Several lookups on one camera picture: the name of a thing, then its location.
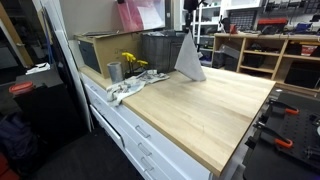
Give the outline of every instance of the drawer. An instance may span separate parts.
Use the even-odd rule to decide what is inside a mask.
[[[95,83],[93,80],[91,80],[88,76],[85,74],[82,74],[82,80],[86,85],[88,85],[89,89],[91,89],[93,92],[98,94],[102,99],[107,99],[107,92],[105,89],[100,87],[97,83]]]
[[[114,109],[130,137],[152,153],[151,158],[171,179],[209,179],[210,171],[124,105]]]
[[[122,138],[117,133],[117,131],[110,126],[110,124],[98,113],[98,111],[92,105],[90,105],[90,108],[92,114],[96,117],[101,127],[109,134],[109,136],[120,147],[120,149],[123,149]]]
[[[166,180],[169,179],[165,173],[150,159],[148,159],[138,148],[138,145],[128,136],[125,141],[125,153],[132,164],[145,179]]]
[[[87,84],[85,84],[85,88],[91,104],[114,128],[118,128],[117,115],[113,108],[102,100],[94,91],[92,91]]]

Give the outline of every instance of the wooden countertop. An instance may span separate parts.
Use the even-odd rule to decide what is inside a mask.
[[[215,37],[226,37],[226,38],[255,38],[255,39],[277,39],[277,40],[304,40],[304,41],[318,41],[318,36],[316,35],[258,35],[250,33],[239,33],[239,34],[227,34],[227,33],[215,33]]]
[[[207,80],[179,72],[144,87],[123,104],[220,176],[275,82],[203,67]],[[81,72],[104,88],[110,81]]]

